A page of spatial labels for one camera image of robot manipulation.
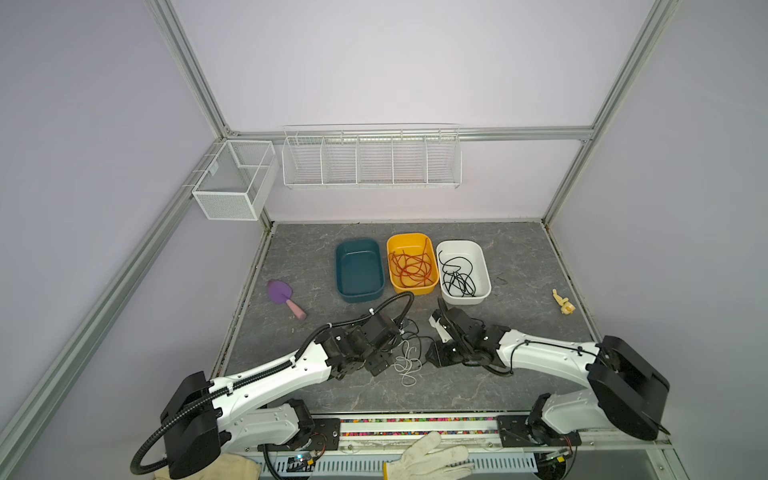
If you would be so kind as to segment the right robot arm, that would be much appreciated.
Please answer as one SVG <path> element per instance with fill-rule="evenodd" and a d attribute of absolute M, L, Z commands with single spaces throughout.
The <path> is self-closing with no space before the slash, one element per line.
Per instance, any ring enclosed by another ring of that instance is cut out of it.
<path fill-rule="evenodd" d="M 669 381 L 623 339 L 573 342 L 525 334 L 469 316 L 444 301 L 429 319 L 438 333 L 426 354 L 432 365 L 481 368 L 511 377 L 537 371 L 579 385 L 568 394 L 540 395 L 513 434 L 525 444 L 566 446 L 583 430 L 618 429 L 644 441 L 667 430 L 662 417 Z"/>

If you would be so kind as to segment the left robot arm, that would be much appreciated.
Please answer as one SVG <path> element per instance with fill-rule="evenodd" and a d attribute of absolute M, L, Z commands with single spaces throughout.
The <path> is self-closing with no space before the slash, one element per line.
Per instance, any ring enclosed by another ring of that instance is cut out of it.
<path fill-rule="evenodd" d="M 134 454 L 131 473 L 168 468 L 180 479 L 236 444 L 268 448 L 308 440 L 313 419 L 291 393 L 361 369 L 372 376 L 387 370 L 414 300 L 411 292 L 399 293 L 358 318 L 324 324 L 296 351 L 244 372 L 213 379 L 203 372 L 188 375 L 158 429 Z"/>

